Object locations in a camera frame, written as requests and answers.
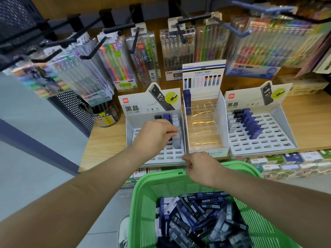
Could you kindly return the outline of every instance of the cardboard display stand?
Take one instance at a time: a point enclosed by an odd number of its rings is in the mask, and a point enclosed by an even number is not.
[[[151,83],[146,92],[118,96],[126,117],[126,146],[130,146],[144,123],[155,119],[155,115],[178,115],[180,122],[180,146],[176,149],[169,141],[158,155],[142,167],[162,167],[184,165],[181,158],[185,151],[185,130],[181,110],[180,88],[161,90],[157,83]]]
[[[190,106],[184,98],[189,153],[206,151],[212,157],[228,154],[226,107],[219,90],[225,62],[183,64],[183,89],[191,94]]]
[[[229,133],[231,154],[235,158],[254,155],[286,153],[298,148],[281,106],[292,84],[272,85],[265,82],[261,87],[227,91],[227,112],[250,108],[263,131],[257,139],[249,139],[243,124]]]

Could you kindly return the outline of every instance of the shelf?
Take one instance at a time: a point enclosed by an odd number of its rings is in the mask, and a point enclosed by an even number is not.
[[[331,148],[331,96],[320,91],[312,95],[287,97],[282,103],[298,144],[296,151]],[[81,160],[79,172],[89,170],[126,147],[125,116],[109,128],[94,126]]]

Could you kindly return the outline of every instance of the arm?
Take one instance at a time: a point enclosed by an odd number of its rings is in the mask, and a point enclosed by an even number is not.
[[[228,169],[206,152],[184,155],[187,175],[241,200],[303,247],[329,247],[331,195]]]
[[[164,119],[147,122],[130,147],[0,222],[0,247],[76,247],[126,179],[177,131]]]

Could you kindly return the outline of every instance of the left hand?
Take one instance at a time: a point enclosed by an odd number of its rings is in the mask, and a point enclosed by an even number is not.
[[[159,154],[177,132],[178,128],[165,119],[150,120],[143,125],[131,146],[147,162]]]

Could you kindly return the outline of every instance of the pencil holder cup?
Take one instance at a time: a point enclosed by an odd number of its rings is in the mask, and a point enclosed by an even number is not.
[[[110,127],[118,122],[121,117],[117,106],[114,103],[101,113],[90,114],[94,123],[100,127]]]

